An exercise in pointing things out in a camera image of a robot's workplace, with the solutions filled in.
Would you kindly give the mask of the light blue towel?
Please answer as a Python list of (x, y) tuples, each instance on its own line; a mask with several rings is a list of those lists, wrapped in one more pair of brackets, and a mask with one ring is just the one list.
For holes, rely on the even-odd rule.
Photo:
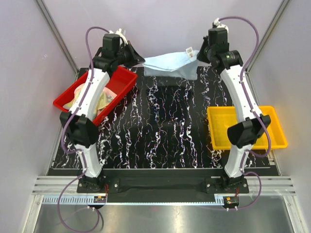
[(199, 51), (192, 47), (182, 52), (167, 53), (145, 58), (144, 76), (178, 77), (186, 80), (197, 80)]

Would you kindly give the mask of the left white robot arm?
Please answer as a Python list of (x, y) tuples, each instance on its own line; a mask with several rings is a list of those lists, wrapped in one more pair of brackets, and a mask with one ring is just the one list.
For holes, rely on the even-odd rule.
[(143, 63), (122, 29), (109, 31), (103, 36), (103, 44), (96, 56), (89, 56), (90, 70), (86, 82), (76, 102), (69, 112), (62, 112), (62, 137), (67, 137), (74, 145), (72, 150), (64, 148), (67, 154), (78, 153), (82, 162), (82, 172), (78, 176), (81, 184), (94, 192), (104, 189), (103, 169), (99, 163), (96, 142), (98, 127), (93, 123), (94, 111), (103, 89), (111, 80), (118, 66), (133, 67)]

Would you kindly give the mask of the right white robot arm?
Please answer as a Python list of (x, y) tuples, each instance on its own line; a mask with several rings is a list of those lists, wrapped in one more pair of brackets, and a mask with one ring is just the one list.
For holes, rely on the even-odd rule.
[(203, 40), (197, 59), (210, 64), (220, 75), (230, 93), (237, 115), (237, 124), (227, 130), (231, 148), (220, 178), (222, 190), (229, 193), (242, 184), (246, 156), (256, 141), (264, 133), (268, 133), (271, 118), (263, 115), (252, 96), (244, 77), (243, 61), (239, 52), (229, 49), (227, 28), (213, 26)]

